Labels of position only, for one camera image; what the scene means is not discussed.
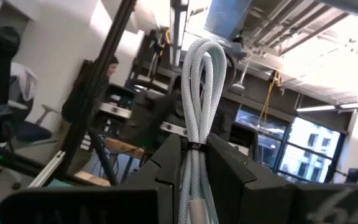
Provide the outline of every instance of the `person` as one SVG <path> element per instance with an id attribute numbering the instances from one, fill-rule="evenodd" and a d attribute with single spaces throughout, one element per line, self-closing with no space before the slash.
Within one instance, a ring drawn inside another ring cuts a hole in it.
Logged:
<path id="1" fill-rule="evenodd" d="M 109 68 L 105 76 L 106 79 L 103 80 L 103 85 L 105 85 L 106 88 L 109 83 L 109 78 L 116 72 L 118 63 L 118 59 L 114 56 L 111 63 L 109 64 Z M 78 110 L 80 110 L 86 95 L 85 86 L 90 80 L 90 78 L 92 78 L 92 74 L 90 74 L 89 70 L 85 70 L 81 72 L 78 75 L 77 79 L 74 81 L 73 89 L 62 107 L 62 122 L 60 124 L 60 129 L 58 132 L 58 141 L 52 151 L 49 160 L 53 159 L 55 154 L 60 150 L 71 124 L 76 119 L 78 119 Z M 73 159 L 71 160 L 71 164 L 67 170 L 67 173 L 70 175 L 74 175 L 79 172 L 91 159 L 91 153 L 92 152 L 90 150 L 77 149 Z"/>

